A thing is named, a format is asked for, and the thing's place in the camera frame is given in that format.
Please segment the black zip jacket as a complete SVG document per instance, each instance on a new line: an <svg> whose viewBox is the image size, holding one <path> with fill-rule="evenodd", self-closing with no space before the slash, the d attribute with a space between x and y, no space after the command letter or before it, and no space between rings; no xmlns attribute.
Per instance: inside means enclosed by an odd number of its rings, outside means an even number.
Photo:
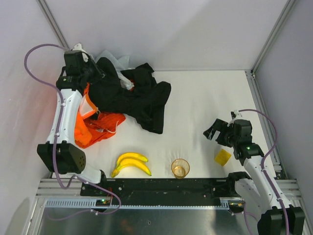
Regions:
<svg viewBox="0 0 313 235"><path fill-rule="evenodd" d="M171 84L165 81L157 83L153 68L145 63L121 72L134 83L130 91L122 88L117 70L108 58L101 57L96 64L105 77L89 86L88 95L99 111L129 115L142 129L162 134Z"/></svg>

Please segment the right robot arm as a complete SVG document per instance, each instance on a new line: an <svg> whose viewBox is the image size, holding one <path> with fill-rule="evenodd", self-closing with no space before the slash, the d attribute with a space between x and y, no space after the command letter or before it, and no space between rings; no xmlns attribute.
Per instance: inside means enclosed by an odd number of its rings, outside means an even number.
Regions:
<svg viewBox="0 0 313 235"><path fill-rule="evenodd" d="M279 188L275 178L267 172L265 155L252 141L251 122L235 119L227 123L216 119L204 131L211 140L219 132L216 142L231 147L234 157L245 168L245 177L235 180L234 189L254 209L260 235L300 235L303 233L305 213L295 207Z"/></svg>

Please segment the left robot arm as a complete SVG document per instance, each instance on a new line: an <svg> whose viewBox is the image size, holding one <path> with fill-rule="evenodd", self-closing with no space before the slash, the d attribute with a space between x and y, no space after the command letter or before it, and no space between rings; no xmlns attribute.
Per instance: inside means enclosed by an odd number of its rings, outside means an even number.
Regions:
<svg viewBox="0 0 313 235"><path fill-rule="evenodd" d="M75 144L74 129L84 89L104 74L92 59L66 59L65 63L56 82L57 108L51 132L44 144L38 144L37 153L50 172L98 184L103 172L87 163L85 153Z"/></svg>

